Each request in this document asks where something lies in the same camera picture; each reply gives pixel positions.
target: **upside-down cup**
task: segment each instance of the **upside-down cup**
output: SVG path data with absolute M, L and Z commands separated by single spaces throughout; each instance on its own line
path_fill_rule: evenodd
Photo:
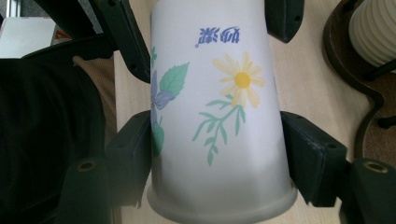
M 151 14 L 154 211 L 247 223 L 296 199 L 262 0 L 160 0 Z

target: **paper cup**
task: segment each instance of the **paper cup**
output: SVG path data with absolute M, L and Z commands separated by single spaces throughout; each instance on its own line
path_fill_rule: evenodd
M 349 23 L 353 48 L 378 67 L 396 59 L 396 0 L 365 0 Z
M 263 1 L 161 0 L 151 29 L 151 207 L 183 223 L 289 209 Z

